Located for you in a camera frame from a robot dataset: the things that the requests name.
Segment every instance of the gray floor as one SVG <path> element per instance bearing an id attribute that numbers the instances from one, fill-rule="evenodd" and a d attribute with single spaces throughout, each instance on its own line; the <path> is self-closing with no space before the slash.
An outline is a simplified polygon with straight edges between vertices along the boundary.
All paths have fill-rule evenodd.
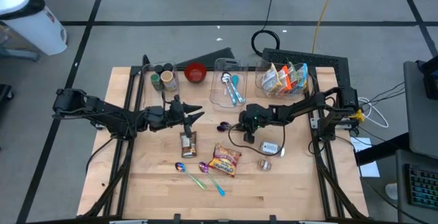
<path id="1" fill-rule="evenodd" d="M 325 0 L 273 0 L 270 20 L 316 21 Z M 436 0 L 414 0 L 425 21 L 438 21 Z M 46 0 L 61 21 L 87 21 L 94 0 Z M 266 17 L 269 0 L 102 0 L 97 21 L 243 21 Z M 406 0 L 331 0 L 325 21 L 415 21 Z M 55 90 L 64 87 L 85 27 L 68 26 L 68 49 L 37 63 L 0 60 L 0 82 L 11 84 L 16 97 L 0 122 L 0 222 L 14 223 L 50 125 Z M 147 53 L 152 62 L 182 62 L 224 47 L 236 58 L 254 64 L 259 58 L 250 37 L 260 26 L 93 27 L 73 85 L 104 97 L 111 68 L 138 65 Z M 281 38 L 281 48 L 310 52 L 314 27 L 268 27 Z M 438 28 L 428 27 L 438 41 Z M 260 36 L 256 45 L 274 47 Z M 374 95 L 403 81 L 402 63 L 428 60 L 430 51 L 418 26 L 321 27 L 316 53 L 347 57 L 352 86 L 361 97 Z M 389 121 L 383 129 L 364 128 L 384 139 L 407 131 L 403 96 L 380 102 Z M 28 221 L 73 218 L 85 178 L 95 131 L 86 121 L 63 121 L 31 208 Z M 379 140 L 371 138 L 374 144 Z M 378 162 L 381 178 L 368 179 L 383 190 L 394 182 L 395 160 Z M 396 221 L 396 211 L 364 186 L 370 216 Z"/>

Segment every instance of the table leg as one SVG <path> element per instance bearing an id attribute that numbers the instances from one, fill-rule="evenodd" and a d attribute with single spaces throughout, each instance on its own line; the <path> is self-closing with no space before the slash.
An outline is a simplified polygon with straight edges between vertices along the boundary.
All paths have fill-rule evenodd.
<path id="1" fill-rule="evenodd" d="M 387 158 L 396 153 L 396 150 L 409 149 L 409 133 L 405 133 L 379 145 L 374 145 L 371 148 L 355 153 L 357 166 L 371 163 L 375 160 Z"/>

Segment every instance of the white paper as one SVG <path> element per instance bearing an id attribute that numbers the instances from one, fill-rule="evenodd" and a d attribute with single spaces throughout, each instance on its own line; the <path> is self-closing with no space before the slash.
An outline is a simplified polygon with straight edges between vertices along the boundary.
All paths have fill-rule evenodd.
<path id="1" fill-rule="evenodd" d="M 364 149 L 368 149 L 371 147 L 371 140 L 369 138 L 350 138 L 351 143 L 355 146 L 355 151 L 359 152 Z M 362 176 L 363 177 L 380 177 L 380 173 L 378 172 L 377 163 L 371 162 L 361 166 Z"/>

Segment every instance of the clear plastic bin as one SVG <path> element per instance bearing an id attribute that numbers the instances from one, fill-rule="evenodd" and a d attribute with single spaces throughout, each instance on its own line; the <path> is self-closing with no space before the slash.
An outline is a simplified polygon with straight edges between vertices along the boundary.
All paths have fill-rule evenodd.
<path id="1" fill-rule="evenodd" d="M 308 88 L 308 78 L 309 78 L 309 69 L 307 68 L 307 65 L 305 63 L 298 63 L 294 65 L 295 73 L 291 73 L 294 75 L 295 78 L 298 78 L 298 84 L 295 86 L 292 86 L 292 90 L 288 92 L 281 92 L 281 93 L 269 93 L 268 91 L 263 89 L 263 86 L 261 85 L 261 80 L 263 79 L 263 76 L 267 70 L 271 68 L 271 62 L 266 62 L 264 60 L 259 60 L 257 62 L 257 65 L 255 67 L 255 96 L 256 97 L 265 97 L 265 98 L 277 98 L 277 99 L 293 99 L 296 97 L 296 95 L 303 94 L 305 91 L 307 91 Z M 279 63 L 273 63 L 275 66 L 275 69 L 280 71 L 284 66 L 288 66 L 288 64 L 279 64 Z M 302 77 L 297 73 L 300 70 L 305 70 L 305 74 L 303 75 L 305 77 L 305 80 L 302 82 Z"/>
<path id="2" fill-rule="evenodd" d="M 175 80 L 176 89 L 169 90 L 162 88 L 162 90 L 156 90 L 152 85 L 151 76 L 156 73 L 154 68 L 157 65 L 164 66 L 165 64 L 172 64 L 173 79 Z M 158 62 L 154 64 L 147 64 L 143 66 L 142 72 L 144 74 L 144 90 L 142 97 L 141 108 L 152 106 L 152 105 L 163 105 L 162 95 L 164 93 L 164 98 L 166 101 L 172 101 L 175 95 L 179 95 L 179 81 L 178 74 L 176 72 L 177 66 L 172 62 Z"/>
<path id="3" fill-rule="evenodd" d="M 235 86 L 243 102 L 235 95 L 233 103 L 227 85 L 222 81 L 222 74 L 228 72 L 231 76 L 238 76 L 239 81 Z M 242 66 L 240 60 L 219 58 L 214 63 L 214 75 L 211 82 L 210 101 L 215 104 L 214 109 L 225 112 L 239 112 L 246 104 L 246 80 L 248 78 L 248 65 Z"/>

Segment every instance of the wooden table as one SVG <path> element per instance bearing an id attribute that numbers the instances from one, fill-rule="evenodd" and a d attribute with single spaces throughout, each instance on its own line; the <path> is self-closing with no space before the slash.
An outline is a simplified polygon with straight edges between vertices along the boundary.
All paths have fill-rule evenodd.
<path id="1" fill-rule="evenodd" d="M 105 97 L 106 102 L 123 107 L 129 71 L 130 68 L 127 67 L 113 68 Z M 317 73 L 321 91 L 336 86 L 333 68 L 317 68 Z M 275 214 L 278 220 L 284 221 L 324 220 L 315 158 L 307 151 L 307 145 L 311 141 L 307 115 L 298 117 L 286 127 L 284 158 L 270 158 L 272 170 L 260 171 L 257 162 L 263 158 L 262 155 L 249 149 L 234 147 L 226 133 L 217 132 L 216 126 L 221 121 L 237 122 L 238 112 L 214 110 L 214 105 L 209 100 L 212 76 L 213 73 L 208 72 L 202 84 L 194 85 L 186 80 L 183 73 L 179 73 L 182 100 L 188 104 L 202 105 L 202 111 L 205 111 L 192 127 L 192 131 L 197 132 L 197 157 L 181 158 L 179 132 L 183 131 L 182 126 L 156 133 L 146 131 L 138 134 L 133 150 L 123 218 L 173 219 L 173 215 L 179 213 L 182 219 L 198 220 L 268 220 L 270 214 Z M 249 72 L 247 103 L 258 103 L 263 106 L 268 106 L 269 103 L 290 105 L 303 98 L 297 97 L 295 100 L 288 101 L 260 98 L 255 96 L 254 89 L 255 74 Z M 150 83 L 147 83 L 147 98 L 143 101 L 145 106 L 157 105 L 157 102 L 160 102 L 159 99 L 148 98 L 152 92 Z M 136 94 L 133 95 L 131 109 Z M 348 140 L 350 138 L 348 132 L 342 130 L 337 130 L 337 136 Z M 242 133 L 232 133 L 236 143 L 245 144 L 242 137 Z M 97 132 L 94 150 L 108 138 L 107 131 Z M 255 138 L 255 147 L 258 147 L 261 141 L 280 144 L 283 139 L 282 127 L 268 126 L 259 129 L 255 133 Z M 235 178 L 211 170 L 213 177 L 226 192 L 225 197 L 218 194 L 208 176 L 198 169 L 199 162 L 211 160 L 216 143 L 242 152 Z M 91 162 L 78 214 L 89 210 L 107 186 L 115 144 L 114 142 L 109 145 Z M 357 209 L 368 215 L 351 145 L 340 139 L 331 144 L 339 185 Z M 187 175 L 176 172 L 175 162 L 185 163 L 188 171 L 202 180 L 208 189 L 201 190 Z M 327 186 L 331 213 L 336 216 L 333 193 L 330 186 L 328 184 Z M 116 212 L 118 194 L 119 189 L 116 189 L 112 213 Z"/>

